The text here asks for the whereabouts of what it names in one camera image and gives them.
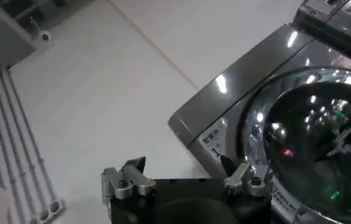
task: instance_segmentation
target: green light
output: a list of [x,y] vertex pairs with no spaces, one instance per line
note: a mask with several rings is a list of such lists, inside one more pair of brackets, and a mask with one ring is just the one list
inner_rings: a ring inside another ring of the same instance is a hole
[[330,199],[331,199],[331,200],[334,200],[339,194],[340,194],[339,191],[336,191],[336,192],[330,197]]
[[340,116],[341,118],[346,118],[346,115],[337,109],[334,109],[333,112],[335,113],[335,115]]

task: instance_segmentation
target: drum-type washer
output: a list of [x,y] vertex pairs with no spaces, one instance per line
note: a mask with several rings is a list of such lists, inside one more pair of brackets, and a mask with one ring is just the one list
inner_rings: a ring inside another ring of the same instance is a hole
[[212,177],[270,165],[288,223],[351,223],[351,1],[305,1],[169,126]]

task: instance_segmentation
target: metal rail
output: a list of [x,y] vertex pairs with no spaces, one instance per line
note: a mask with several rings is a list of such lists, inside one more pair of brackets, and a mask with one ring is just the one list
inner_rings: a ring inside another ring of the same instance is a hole
[[65,209],[64,201],[56,196],[12,77],[1,65],[0,186],[13,202],[8,223],[48,223]]

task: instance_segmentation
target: washing machine door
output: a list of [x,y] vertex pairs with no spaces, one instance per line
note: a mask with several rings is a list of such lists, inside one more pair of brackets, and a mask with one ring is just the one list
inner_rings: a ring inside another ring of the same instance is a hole
[[351,71],[278,75],[254,95],[243,121],[248,162],[269,164],[310,211],[351,223]]

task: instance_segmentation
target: tiled floor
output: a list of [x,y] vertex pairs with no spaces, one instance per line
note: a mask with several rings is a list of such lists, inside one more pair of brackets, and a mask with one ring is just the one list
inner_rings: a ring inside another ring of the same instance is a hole
[[52,30],[54,47],[12,68],[49,174],[67,202],[56,223],[106,223],[100,172],[130,158],[147,156],[145,174],[152,178],[206,177],[167,120],[198,88],[290,21],[299,5],[113,2],[151,43],[110,2],[95,0]]

